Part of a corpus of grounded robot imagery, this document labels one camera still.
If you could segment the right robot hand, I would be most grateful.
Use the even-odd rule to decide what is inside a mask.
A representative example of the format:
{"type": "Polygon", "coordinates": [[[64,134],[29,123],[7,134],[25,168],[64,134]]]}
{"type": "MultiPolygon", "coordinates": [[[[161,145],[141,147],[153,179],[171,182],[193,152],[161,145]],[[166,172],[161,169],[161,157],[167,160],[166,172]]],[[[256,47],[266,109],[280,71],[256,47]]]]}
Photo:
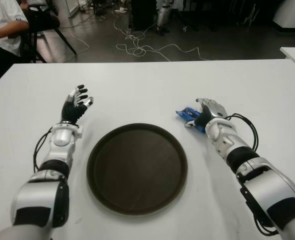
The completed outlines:
{"type": "Polygon", "coordinates": [[[226,109],[213,99],[197,98],[195,100],[201,106],[201,113],[193,120],[187,121],[184,126],[187,128],[201,126],[203,128],[214,118],[225,119],[228,116],[226,109]]]}

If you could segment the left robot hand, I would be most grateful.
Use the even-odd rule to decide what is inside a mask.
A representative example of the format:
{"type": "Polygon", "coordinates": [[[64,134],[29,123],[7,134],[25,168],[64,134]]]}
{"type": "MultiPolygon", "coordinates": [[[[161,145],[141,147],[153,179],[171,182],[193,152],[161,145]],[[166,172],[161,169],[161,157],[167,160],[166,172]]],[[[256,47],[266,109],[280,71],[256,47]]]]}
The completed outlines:
{"type": "Polygon", "coordinates": [[[83,85],[75,87],[67,96],[61,111],[61,121],[76,125],[86,110],[94,103],[94,98],[87,95],[83,85]]]}

